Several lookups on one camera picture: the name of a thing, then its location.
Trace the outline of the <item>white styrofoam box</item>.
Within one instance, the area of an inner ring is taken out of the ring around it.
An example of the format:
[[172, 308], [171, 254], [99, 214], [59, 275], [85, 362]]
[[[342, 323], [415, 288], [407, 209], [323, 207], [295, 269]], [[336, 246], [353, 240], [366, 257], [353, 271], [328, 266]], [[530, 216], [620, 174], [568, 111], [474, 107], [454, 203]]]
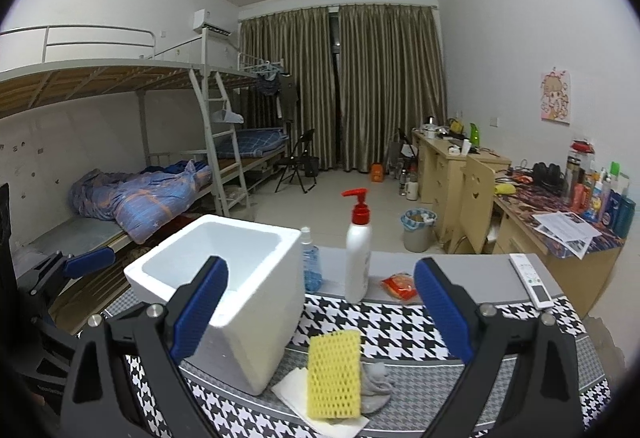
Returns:
[[300, 231], [204, 215], [128, 265], [125, 276], [138, 299], [166, 303], [210, 256], [227, 263], [228, 284], [186, 361], [241, 392], [259, 395], [304, 307]]

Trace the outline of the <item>grey sock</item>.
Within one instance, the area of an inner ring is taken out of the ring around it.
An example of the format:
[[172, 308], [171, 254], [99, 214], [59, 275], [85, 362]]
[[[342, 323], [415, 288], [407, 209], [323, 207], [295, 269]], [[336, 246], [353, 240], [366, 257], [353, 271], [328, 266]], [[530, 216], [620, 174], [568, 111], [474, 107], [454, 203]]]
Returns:
[[360, 411], [369, 415], [380, 411], [390, 401], [394, 384], [388, 376], [384, 363], [362, 362], [360, 364]]

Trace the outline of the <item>red snack packet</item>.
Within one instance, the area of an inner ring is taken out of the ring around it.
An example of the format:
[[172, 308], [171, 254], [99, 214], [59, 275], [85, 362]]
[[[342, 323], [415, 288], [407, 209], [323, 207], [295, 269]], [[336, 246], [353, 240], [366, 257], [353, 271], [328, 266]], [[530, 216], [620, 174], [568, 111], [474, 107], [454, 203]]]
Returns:
[[394, 299], [408, 303], [418, 295], [416, 284], [409, 273], [396, 273], [380, 282], [382, 289]]

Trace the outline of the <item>white remote control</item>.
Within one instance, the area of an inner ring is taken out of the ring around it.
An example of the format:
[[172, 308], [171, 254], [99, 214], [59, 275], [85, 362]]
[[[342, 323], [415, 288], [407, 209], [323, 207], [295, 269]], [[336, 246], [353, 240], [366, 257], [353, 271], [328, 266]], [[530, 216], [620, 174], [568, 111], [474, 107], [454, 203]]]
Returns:
[[553, 306], [552, 297], [528, 257], [522, 253], [512, 253], [509, 261], [534, 307], [537, 310], [550, 309]]

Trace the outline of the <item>blue plaid quilt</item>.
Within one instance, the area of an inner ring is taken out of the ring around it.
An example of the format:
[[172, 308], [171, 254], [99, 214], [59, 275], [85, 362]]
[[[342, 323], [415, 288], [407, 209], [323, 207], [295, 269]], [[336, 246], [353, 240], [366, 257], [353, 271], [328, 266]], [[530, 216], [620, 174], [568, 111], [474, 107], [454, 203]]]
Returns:
[[93, 169], [68, 193], [70, 208], [82, 217], [114, 221], [141, 244], [185, 212], [212, 182], [203, 161], [149, 166], [140, 173], [105, 173]]

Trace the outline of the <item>grey trash bin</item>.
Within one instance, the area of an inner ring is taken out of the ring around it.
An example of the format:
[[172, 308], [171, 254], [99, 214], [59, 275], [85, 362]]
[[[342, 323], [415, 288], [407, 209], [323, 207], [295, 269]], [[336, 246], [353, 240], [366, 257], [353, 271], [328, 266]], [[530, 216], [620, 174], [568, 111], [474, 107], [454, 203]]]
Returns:
[[425, 207], [405, 211], [400, 217], [405, 249], [413, 253], [426, 251], [434, 239], [436, 221], [437, 214]]

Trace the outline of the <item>blue spray bottle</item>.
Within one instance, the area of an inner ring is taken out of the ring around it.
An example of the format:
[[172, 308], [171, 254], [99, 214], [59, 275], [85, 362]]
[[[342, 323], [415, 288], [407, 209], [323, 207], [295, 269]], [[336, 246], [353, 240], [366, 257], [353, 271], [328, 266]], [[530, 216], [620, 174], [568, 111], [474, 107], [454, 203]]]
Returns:
[[320, 266], [319, 247], [314, 244], [309, 227], [300, 229], [300, 243], [302, 243], [305, 291], [309, 294], [318, 292], [323, 277]]

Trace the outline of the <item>papers on desk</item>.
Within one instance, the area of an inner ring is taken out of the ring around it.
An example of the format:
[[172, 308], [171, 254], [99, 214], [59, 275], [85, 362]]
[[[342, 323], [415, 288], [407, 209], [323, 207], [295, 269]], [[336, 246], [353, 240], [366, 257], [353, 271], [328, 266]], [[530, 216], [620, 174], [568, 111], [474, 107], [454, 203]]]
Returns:
[[579, 259], [585, 257], [592, 240], [601, 236], [598, 229], [573, 212], [534, 214], [533, 220], [536, 232], [560, 243]]

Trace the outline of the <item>white metal bunk bed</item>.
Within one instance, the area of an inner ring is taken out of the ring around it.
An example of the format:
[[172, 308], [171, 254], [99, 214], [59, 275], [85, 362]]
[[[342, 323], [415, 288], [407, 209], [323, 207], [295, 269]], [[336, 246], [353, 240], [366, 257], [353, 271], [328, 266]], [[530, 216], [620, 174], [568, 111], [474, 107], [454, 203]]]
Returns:
[[246, 173], [285, 149], [243, 149], [244, 117], [235, 106], [237, 94], [278, 80], [279, 62], [239, 54], [235, 67], [221, 68], [206, 53], [170, 58], [151, 32], [134, 28], [122, 47], [139, 48], [139, 57], [89, 56], [90, 40], [75, 39], [70, 24], [26, 34], [41, 42], [40, 60], [1, 74], [1, 180], [10, 188], [18, 273], [54, 252], [135, 243], [114, 221], [70, 208], [70, 187], [93, 169], [140, 173], [203, 161], [212, 182], [193, 204], [209, 199], [216, 214], [228, 215], [248, 198]]

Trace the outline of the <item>orange container on floor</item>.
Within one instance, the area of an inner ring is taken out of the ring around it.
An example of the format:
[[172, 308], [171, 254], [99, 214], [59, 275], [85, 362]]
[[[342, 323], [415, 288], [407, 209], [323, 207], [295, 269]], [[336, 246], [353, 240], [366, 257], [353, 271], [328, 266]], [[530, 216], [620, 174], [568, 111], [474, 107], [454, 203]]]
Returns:
[[372, 183], [383, 183], [384, 179], [384, 165], [382, 163], [373, 163], [370, 167], [370, 180]]

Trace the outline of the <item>black headphones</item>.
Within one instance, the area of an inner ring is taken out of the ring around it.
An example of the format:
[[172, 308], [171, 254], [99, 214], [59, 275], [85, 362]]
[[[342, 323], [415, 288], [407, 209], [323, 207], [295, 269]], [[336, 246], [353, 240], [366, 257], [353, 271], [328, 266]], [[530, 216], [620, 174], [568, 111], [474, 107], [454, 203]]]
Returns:
[[564, 174], [559, 165], [537, 162], [530, 171], [533, 184], [559, 197], [564, 189]]

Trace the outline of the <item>black folding chair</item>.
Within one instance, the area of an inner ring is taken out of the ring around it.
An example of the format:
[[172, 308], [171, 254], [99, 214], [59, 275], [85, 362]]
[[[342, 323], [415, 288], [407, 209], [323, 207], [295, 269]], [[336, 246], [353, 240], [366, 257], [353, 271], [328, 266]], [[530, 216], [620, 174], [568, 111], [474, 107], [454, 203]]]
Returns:
[[274, 192], [279, 191], [285, 180], [290, 184], [297, 180], [303, 193], [308, 193], [317, 186], [319, 159], [312, 154], [315, 132], [314, 128], [307, 129], [298, 137], [290, 154], [283, 161], [284, 168]]

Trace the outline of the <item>brown striped curtains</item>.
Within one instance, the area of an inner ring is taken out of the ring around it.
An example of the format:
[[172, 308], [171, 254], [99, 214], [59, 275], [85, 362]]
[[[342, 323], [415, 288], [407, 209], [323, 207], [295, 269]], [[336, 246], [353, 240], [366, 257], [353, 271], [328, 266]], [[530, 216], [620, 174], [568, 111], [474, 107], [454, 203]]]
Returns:
[[303, 129], [316, 132], [321, 169], [368, 172], [400, 129], [447, 117], [446, 81], [433, 9], [343, 5], [250, 18], [241, 50], [283, 61], [298, 85]]

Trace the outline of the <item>anime girl poster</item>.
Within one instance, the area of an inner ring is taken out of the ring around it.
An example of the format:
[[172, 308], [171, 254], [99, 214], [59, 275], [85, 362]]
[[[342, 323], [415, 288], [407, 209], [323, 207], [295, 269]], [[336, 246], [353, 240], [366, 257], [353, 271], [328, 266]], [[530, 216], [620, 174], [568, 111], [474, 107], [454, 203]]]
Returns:
[[540, 118], [570, 124], [570, 73], [553, 67], [541, 76]]

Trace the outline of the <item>white air conditioner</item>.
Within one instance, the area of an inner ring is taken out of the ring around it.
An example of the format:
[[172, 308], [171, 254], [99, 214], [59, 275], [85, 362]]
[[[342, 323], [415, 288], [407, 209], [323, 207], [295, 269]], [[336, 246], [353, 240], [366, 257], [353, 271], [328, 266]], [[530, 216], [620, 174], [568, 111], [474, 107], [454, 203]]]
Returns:
[[209, 34], [223, 39], [229, 39], [232, 34], [230, 30], [214, 24], [210, 20], [210, 11], [207, 9], [199, 9], [193, 14], [193, 30], [196, 33], [202, 33], [206, 30]]

